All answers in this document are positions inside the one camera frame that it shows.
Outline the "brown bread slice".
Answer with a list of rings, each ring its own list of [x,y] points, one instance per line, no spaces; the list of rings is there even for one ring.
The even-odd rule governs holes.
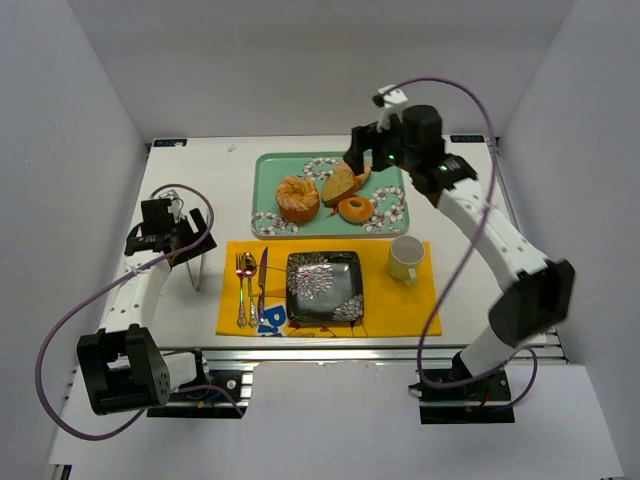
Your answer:
[[[359,188],[360,181],[351,168],[346,163],[340,163],[324,182],[321,200],[326,206],[333,207],[355,194]]]

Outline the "metal serving tongs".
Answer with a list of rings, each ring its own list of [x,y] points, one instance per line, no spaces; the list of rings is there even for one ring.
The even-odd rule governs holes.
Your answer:
[[[175,189],[169,189],[160,195],[161,198],[169,198],[170,200],[174,197],[180,197]],[[194,260],[189,260],[186,263],[187,271],[189,273],[189,278],[191,281],[191,285],[195,292],[200,292],[203,283],[204,277],[204,260],[201,259],[199,263],[198,270],[195,270]]]

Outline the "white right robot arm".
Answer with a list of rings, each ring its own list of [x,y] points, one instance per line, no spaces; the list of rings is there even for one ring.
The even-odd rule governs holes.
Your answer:
[[[488,327],[453,360],[454,387],[503,366],[527,340],[567,318],[574,267],[552,261],[492,205],[473,167],[447,152],[434,107],[411,106],[354,127],[344,160],[359,172],[366,152],[374,171],[397,167],[409,174],[414,188],[470,240],[502,291]]]

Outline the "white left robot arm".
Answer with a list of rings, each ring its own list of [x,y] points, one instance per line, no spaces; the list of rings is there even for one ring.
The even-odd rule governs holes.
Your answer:
[[[198,349],[162,354],[152,338],[160,293],[174,267],[216,247],[214,214],[180,212],[177,199],[141,203],[142,222],[127,236],[127,279],[99,329],[83,335],[77,356],[94,413],[106,415],[164,406],[172,393],[207,384]]]

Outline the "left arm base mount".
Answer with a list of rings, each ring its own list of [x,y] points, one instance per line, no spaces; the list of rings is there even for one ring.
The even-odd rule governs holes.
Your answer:
[[[251,397],[254,364],[241,362],[212,362],[209,364],[209,383],[224,390],[200,389],[172,393],[165,406],[150,409],[148,418],[164,419],[240,419]]]

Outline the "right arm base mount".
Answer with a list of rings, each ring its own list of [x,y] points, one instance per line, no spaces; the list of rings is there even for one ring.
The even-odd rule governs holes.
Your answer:
[[[512,424],[509,382],[504,371],[455,389],[434,389],[419,381],[409,386],[418,399],[422,425]]]

